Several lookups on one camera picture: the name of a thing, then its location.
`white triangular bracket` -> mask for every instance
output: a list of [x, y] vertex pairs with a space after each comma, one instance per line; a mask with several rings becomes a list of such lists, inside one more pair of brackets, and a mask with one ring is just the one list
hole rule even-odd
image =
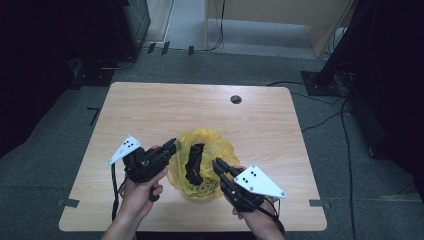
[[141, 143], [137, 141], [137, 139], [135, 139], [131, 135], [128, 135], [127, 139], [125, 139], [125, 141], [121, 144], [118, 150], [116, 150], [115, 154], [113, 154], [113, 156], [109, 159], [108, 161], [109, 165], [114, 164], [119, 159], [132, 153], [134, 150], [136, 150], [140, 146], [141, 146]]
[[251, 193], [274, 198], [286, 198], [286, 193], [256, 165], [250, 166], [237, 175], [234, 182]]

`wooden table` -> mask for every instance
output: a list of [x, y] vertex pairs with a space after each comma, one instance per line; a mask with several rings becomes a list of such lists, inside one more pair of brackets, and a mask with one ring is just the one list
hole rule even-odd
[[[221, 19], [223, 1], [205, 0], [205, 49], [208, 19]], [[315, 56], [322, 57], [337, 29], [348, 26], [355, 7], [356, 0], [230, 0], [224, 19], [305, 25]]]
[[[240, 104], [230, 98], [238, 95]], [[229, 140], [244, 166], [258, 165], [287, 193], [280, 219], [288, 231], [321, 231], [327, 226], [302, 133], [286, 88], [114, 83], [72, 188], [77, 208], [65, 207], [63, 231], [105, 231], [111, 223], [113, 189], [107, 160], [128, 134], [145, 148], [162, 144], [183, 131], [212, 128]], [[117, 181], [124, 166], [116, 166]], [[248, 231], [231, 214], [225, 198], [199, 203], [187, 200], [164, 178], [164, 192], [143, 220], [142, 231]]]

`translucent yellow bag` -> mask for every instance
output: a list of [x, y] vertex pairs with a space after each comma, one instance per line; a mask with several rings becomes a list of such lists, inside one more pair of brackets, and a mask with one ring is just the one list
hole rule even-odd
[[[193, 200], [211, 200], [221, 197], [223, 193], [219, 187], [220, 180], [213, 171], [212, 160], [219, 157], [230, 166], [240, 165], [231, 143], [223, 139], [217, 130], [201, 128], [183, 132], [177, 141], [177, 153], [169, 160], [168, 165], [167, 177], [171, 185]], [[193, 156], [200, 153], [200, 169], [197, 164], [198, 171], [195, 171]]]

